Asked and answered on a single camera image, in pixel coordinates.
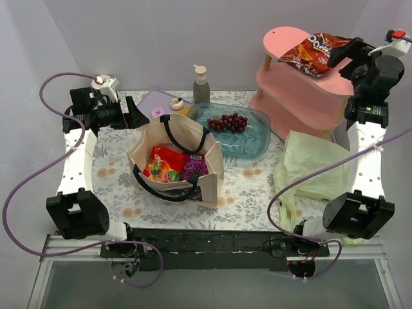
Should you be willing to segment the purple toy food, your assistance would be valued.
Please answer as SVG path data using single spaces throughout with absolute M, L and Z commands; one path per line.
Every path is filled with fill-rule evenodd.
M 155 108 L 151 111 L 151 116 L 153 118 L 160 117 L 165 114 L 165 110 L 163 108 Z

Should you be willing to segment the white cream toy pastry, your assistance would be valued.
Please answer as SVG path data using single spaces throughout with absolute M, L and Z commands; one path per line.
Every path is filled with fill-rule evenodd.
M 185 105 L 183 98 L 175 97 L 170 101 L 169 107 L 174 111 L 181 110 Z

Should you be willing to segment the orange Doritos chip bag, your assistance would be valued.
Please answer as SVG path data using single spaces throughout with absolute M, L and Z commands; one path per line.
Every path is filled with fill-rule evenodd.
M 346 46 L 351 41 L 329 33 L 315 33 L 288 50 L 277 61 L 295 66 L 307 75 L 322 77 L 331 70 L 328 61 L 332 50 Z

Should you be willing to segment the beige canvas tote bag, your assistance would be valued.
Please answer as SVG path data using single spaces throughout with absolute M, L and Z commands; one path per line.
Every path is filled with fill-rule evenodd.
M 162 115 L 139 128 L 127 152 L 137 184 L 159 199 L 218 206 L 224 181 L 221 144 L 201 124 L 179 114 Z

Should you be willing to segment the red grape bunch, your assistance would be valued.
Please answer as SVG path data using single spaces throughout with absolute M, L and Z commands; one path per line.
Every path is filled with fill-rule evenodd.
M 237 113 L 222 115 L 219 119 L 207 119 L 207 125 L 215 132 L 229 131 L 232 133 L 242 133 L 248 125 L 248 118 Z

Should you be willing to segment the light green plastic grocery bag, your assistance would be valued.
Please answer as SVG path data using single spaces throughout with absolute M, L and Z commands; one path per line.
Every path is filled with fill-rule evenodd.
M 279 192 L 309 174 L 337 163 L 350 152 L 338 144 L 312 135 L 291 131 L 274 171 L 274 187 Z M 326 239 L 322 216 L 327 203 L 340 196 L 346 187 L 348 168 L 341 165 L 287 190 L 277 200 L 281 203 L 275 221 L 291 231 L 301 221 L 310 222 L 309 236 Z

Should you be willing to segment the orange toy bread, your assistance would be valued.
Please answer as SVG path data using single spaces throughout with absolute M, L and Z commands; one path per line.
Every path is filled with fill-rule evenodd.
M 187 106 L 187 107 L 184 107 L 181 110 L 177 111 L 177 113 L 179 115 L 187 116 L 189 114 L 190 109 L 191 109 L 191 107 Z

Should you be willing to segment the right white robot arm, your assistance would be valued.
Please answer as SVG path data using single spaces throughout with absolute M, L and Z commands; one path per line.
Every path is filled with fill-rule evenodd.
M 348 181 L 344 193 L 328 202 L 322 218 L 303 221 L 296 226 L 301 234 L 291 240 L 299 256 L 315 247 L 313 238 L 328 240 L 347 236 L 372 238 L 394 215 L 395 206 L 385 198 L 381 180 L 382 144 L 389 124 L 386 99 L 404 74 L 400 60 L 411 43 L 397 32 L 389 32 L 387 45 L 373 47 L 361 38 L 334 48 L 328 67 L 345 58 L 350 62 L 339 70 L 353 86 L 344 117 L 348 122 L 350 157 Z

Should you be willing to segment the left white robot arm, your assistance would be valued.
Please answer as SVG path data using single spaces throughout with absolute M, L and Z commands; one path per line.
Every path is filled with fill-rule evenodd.
M 132 97 L 126 97 L 127 113 L 119 102 L 92 88 L 70 91 L 72 105 L 64 112 L 62 131 L 68 157 L 64 161 L 57 194 L 46 200 L 46 209 L 65 239 L 116 240 L 115 250 L 125 258 L 137 249 L 127 235 L 127 224 L 111 220 L 106 206 L 92 186 L 93 154 L 102 127 L 136 129 L 149 123 Z

